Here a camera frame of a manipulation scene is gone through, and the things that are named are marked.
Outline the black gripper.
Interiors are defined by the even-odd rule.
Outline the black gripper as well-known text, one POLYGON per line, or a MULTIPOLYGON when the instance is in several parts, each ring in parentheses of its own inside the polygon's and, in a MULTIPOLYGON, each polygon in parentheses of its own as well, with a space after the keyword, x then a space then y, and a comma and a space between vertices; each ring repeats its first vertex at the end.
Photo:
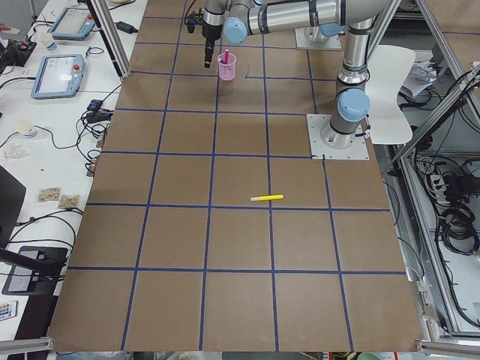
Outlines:
POLYGON ((202 36, 205 40, 204 67, 210 68, 215 50, 215 42, 221 38, 221 25, 202 24, 202 36))

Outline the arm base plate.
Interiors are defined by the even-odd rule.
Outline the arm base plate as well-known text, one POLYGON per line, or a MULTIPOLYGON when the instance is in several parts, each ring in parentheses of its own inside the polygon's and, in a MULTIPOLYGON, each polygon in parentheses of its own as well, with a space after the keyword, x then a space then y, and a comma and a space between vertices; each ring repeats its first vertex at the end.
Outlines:
POLYGON ((329 114, 307 114, 310 157, 314 160, 368 161, 366 140, 357 136, 362 132, 361 126, 354 133, 339 134, 331 128, 331 117, 329 114))
POLYGON ((295 41, 296 47, 303 50, 340 51, 342 49, 339 35, 325 36, 320 31, 320 27, 296 28, 295 41))

